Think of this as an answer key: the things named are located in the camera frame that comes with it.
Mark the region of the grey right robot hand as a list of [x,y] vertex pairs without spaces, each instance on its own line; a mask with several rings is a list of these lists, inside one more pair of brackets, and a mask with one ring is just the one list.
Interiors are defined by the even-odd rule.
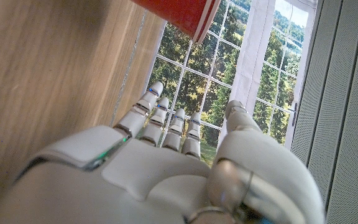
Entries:
[[306,166],[264,134],[236,100],[211,166],[200,115],[168,109],[154,83],[113,127],[95,126],[41,150],[0,201],[0,223],[324,223]]

